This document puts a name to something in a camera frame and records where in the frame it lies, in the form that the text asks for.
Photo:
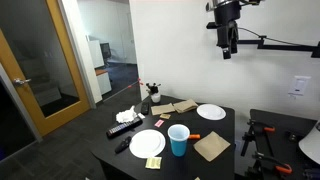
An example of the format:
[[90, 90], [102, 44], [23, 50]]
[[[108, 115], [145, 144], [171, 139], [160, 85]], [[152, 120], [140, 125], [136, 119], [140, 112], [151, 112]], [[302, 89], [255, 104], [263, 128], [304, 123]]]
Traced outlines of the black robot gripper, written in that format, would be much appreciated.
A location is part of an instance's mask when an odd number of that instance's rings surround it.
[[213, 11], [215, 18], [215, 21], [209, 22], [206, 28], [217, 30], [217, 45], [225, 47], [222, 49], [224, 59], [230, 59], [231, 54], [238, 52], [236, 20], [240, 18], [240, 10], [241, 7], [238, 0], [212, 0], [212, 5], [206, 5], [206, 11]]

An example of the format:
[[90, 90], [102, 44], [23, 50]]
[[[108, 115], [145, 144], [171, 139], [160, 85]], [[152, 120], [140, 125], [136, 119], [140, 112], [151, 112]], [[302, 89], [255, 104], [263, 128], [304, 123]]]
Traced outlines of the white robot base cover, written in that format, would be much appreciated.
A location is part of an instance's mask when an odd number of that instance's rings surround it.
[[307, 157], [320, 165], [320, 121], [314, 125], [298, 145]]

